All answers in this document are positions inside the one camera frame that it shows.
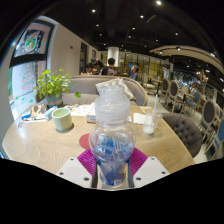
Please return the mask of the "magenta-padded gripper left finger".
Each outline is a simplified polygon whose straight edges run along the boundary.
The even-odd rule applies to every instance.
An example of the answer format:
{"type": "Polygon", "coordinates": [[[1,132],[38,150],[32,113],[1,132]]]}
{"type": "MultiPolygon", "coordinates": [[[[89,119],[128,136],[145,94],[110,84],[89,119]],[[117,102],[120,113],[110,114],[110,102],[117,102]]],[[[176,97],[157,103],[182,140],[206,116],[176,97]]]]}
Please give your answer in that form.
{"type": "Polygon", "coordinates": [[[85,150],[77,158],[70,157],[56,175],[84,188],[96,188],[97,165],[91,150],[85,150]]]}

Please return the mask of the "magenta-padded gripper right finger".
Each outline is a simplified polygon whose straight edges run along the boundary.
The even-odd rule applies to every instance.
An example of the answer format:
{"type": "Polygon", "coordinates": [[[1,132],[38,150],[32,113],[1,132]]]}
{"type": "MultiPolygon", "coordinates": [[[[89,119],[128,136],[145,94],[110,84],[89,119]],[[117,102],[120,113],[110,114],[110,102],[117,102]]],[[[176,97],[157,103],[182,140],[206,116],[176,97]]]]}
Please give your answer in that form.
{"type": "Polygon", "coordinates": [[[167,169],[156,157],[147,157],[137,148],[134,149],[128,164],[128,184],[130,188],[143,187],[168,174],[167,169]]]}

